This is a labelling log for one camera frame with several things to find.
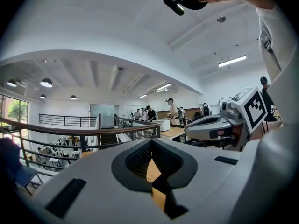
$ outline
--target wooden handrail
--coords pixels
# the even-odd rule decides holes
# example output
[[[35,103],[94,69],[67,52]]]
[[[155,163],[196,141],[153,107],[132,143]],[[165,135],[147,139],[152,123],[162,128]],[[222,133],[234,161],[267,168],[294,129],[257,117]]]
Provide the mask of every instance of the wooden handrail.
[[[78,129],[57,129],[57,128],[45,128],[36,125],[23,124],[9,119],[0,118],[0,122],[18,127],[19,129],[28,129],[40,133],[49,133],[49,134],[58,134],[58,135],[85,135],[85,136],[95,136],[95,135],[104,135],[104,134],[118,134],[118,133],[129,133],[135,131],[143,131],[152,128],[160,127],[160,124],[145,125],[138,127],[129,127],[129,128],[119,128],[119,129],[96,129],[96,130],[78,130]]]

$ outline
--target wooden table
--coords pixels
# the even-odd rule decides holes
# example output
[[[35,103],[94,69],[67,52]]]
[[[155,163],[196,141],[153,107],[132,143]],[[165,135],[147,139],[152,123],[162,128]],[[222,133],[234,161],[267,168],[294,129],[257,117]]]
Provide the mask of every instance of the wooden table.
[[[176,127],[170,127],[170,130],[167,131],[160,131],[160,137],[161,138],[166,138],[168,140],[172,140],[175,137],[181,136],[182,134],[185,133],[184,128],[176,128]]]

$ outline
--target railing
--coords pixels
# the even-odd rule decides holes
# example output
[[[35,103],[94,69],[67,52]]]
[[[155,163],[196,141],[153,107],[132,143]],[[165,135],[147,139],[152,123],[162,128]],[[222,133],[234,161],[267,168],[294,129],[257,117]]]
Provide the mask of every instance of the railing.
[[[138,121],[134,119],[125,119],[121,117],[115,117],[115,125],[118,128],[128,128],[133,127],[133,123],[140,124],[143,126],[149,126],[153,125],[153,123],[145,122],[145,121]],[[150,129],[144,129],[139,131],[131,131],[127,132],[126,135],[131,138],[132,140],[138,140],[140,138],[154,138],[154,137],[160,137],[160,125],[156,126],[156,128]]]
[[[131,127],[125,127],[125,121],[130,121],[130,123],[128,124],[128,126]],[[148,122],[141,122],[141,121],[136,121],[136,120],[129,120],[129,119],[123,119],[123,118],[118,118],[117,119],[117,123],[118,123],[118,129],[97,129],[97,130],[70,130],[70,129],[57,129],[57,128],[46,128],[46,127],[41,127],[41,126],[35,126],[35,125],[28,125],[28,124],[23,124],[23,123],[19,123],[19,122],[14,122],[8,119],[4,119],[4,118],[0,118],[0,122],[5,122],[11,126],[14,126],[14,132],[17,130],[19,132],[19,136],[12,134],[11,131],[6,131],[3,129],[0,129],[0,133],[4,133],[4,134],[9,134],[13,137],[19,138],[20,139],[20,148],[23,154],[23,157],[20,157],[20,159],[23,159],[26,163],[27,166],[29,166],[30,164],[36,164],[42,167],[47,167],[47,168],[51,168],[52,170],[56,170],[57,172],[59,172],[61,169],[64,169],[64,167],[56,167],[54,165],[48,165],[48,164],[43,164],[37,161],[34,161],[32,159],[29,159],[27,157],[26,154],[33,154],[35,156],[43,156],[46,158],[55,158],[58,160],[67,160],[67,161],[75,161],[77,159],[79,159],[78,157],[61,157],[61,156],[53,156],[53,155],[49,155],[49,154],[43,154],[40,152],[36,152],[36,151],[32,151],[29,149],[25,149],[24,148],[24,141],[30,142],[30,143],[34,143],[34,144],[38,144],[41,146],[44,146],[46,148],[51,148],[54,147],[56,149],[59,148],[65,148],[65,149],[81,149],[82,152],[86,152],[88,149],[93,149],[93,148],[98,148],[98,150],[102,150],[105,148],[109,148],[109,147],[114,147],[117,145],[121,145],[124,142],[120,142],[120,143],[114,143],[114,144],[106,144],[106,145],[101,145],[100,139],[102,135],[105,134],[120,134],[120,133],[128,133],[129,135],[132,134],[132,138],[133,139],[138,139],[138,138],[146,138],[146,137],[160,137],[160,125],[159,124],[153,124],[153,123],[148,123]],[[133,127],[132,123],[139,123],[139,124],[143,124],[143,126],[138,126],[138,127]],[[40,141],[36,141],[36,140],[31,140],[31,139],[26,139],[24,137],[22,137],[22,133],[21,130],[26,129],[26,130],[30,130],[30,131],[34,131],[34,132],[38,132],[38,133],[48,133],[48,134],[56,134],[56,135],[68,135],[68,136],[79,136],[80,137],[80,145],[79,146],[75,146],[75,145],[57,145],[57,144],[49,144],[49,143],[44,143],[44,142],[40,142]],[[149,135],[140,135],[138,134],[138,132],[148,132]],[[98,142],[100,143],[100,145],[92,145],[92,146],[87,146],[85,145],[85,136],[94,136],[97,138]],[[52,176],[51,174],[48,173],[44,173],[44,172],[39,172],[42,175],[47,175],[47,176]]]
[[[95,127],[97,117],[39,114],[39,123],[46,125]]]

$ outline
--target white table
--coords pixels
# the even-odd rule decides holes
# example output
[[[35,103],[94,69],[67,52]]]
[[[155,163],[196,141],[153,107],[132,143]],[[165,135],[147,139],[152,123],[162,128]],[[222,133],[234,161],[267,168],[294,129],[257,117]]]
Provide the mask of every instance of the white table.
[[[61,164],[60,164],[60,162],[59,162],[59,159],[50,158],[49,161],[52,162],[53,166],[54,166],[54,163],[55,163],[57,167],[58,167],[58,164],[59,164],[60,167],[62,167]]]

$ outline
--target black vent slot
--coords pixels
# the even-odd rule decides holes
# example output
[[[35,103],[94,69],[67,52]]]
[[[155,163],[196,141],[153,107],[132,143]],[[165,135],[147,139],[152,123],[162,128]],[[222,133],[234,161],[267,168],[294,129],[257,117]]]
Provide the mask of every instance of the black vent slot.
[[[127,168],[139,177],[146,178],[151,160],[150,143],[143,145],[126,158]]]
[[[46,209],[55,216],[63,218],[85,184],[85,180],[78,178],[72,179],[47,205]]]
[[[230,159],[230,158],[226,158],[226,157],[222,157],[222,156],[218,156],[218,157],[214,158],[214,160],[223,162],[223,163],[228,163],[231,165],[236,165],[238,162],[237,159]]]

